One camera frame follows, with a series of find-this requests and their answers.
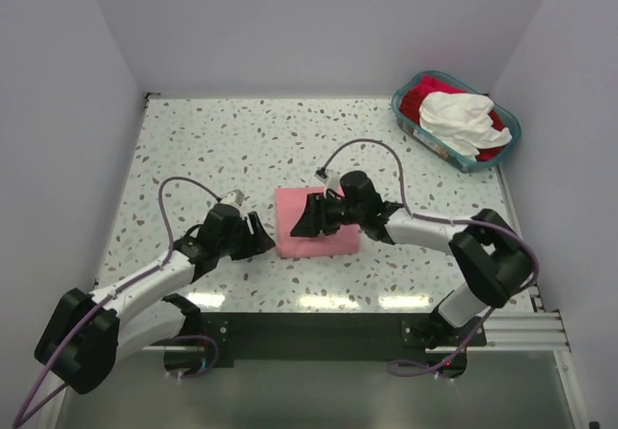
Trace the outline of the pink t shirt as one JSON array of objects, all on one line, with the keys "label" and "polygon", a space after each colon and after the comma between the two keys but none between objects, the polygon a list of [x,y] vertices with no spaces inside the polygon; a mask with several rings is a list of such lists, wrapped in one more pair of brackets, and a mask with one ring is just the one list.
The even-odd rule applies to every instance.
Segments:
[{"label": "pink t shirt", "polygon": [[322,191],[321,186],[277,188],[275,190],[276,240],[281,258],[313,258],[355,254],[360,249],[357,225],[343,226],[335,235],[318,238],[296,238],[291,231],[298,223],[310,193]]}]

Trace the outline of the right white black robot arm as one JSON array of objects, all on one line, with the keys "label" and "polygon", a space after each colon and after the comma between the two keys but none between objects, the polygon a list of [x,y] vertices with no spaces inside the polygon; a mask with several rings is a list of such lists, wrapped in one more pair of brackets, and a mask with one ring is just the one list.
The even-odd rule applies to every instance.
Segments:
[{"label": "right white black robot arm", "polygon": [[318,172],[321,192],[305,199],[290,235],[317,238],[356,225],[372,241],[415,245],[454,257],[464,282],[416,328],[427,342],[453,344],[483,311],[503,307],[539,271],[529,246],[495,211],[449,219],[410,212],[403,202],[382,199],[362,171],[330,177]]}]

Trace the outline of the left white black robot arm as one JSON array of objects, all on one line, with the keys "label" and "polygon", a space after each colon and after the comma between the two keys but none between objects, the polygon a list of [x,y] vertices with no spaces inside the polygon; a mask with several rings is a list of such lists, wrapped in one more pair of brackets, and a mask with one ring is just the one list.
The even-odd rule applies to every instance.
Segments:
[{"label": "left white black robot arm", "polygon": [[171,250],[124,281],[85,293],[67,291],[35,348],[35,359],[79,394],[94,390],[118,357],[121,330],[165,296],[213,271],[220,259],[245,260],[276,246],[255,212],[217,203]]}]

